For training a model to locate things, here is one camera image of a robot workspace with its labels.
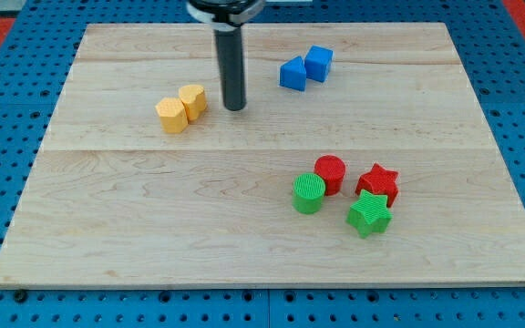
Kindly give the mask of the robot arm flange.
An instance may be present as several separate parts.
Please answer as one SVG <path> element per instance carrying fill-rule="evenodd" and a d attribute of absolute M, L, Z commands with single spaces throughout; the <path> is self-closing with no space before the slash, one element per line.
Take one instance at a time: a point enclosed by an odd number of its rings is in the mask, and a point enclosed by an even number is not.
<path fill-rule="evenodd" d="M 265 5 L 265 0 L 188 0 L 187 10 L 205 24 L 241 26 L 260 14 Z"/>

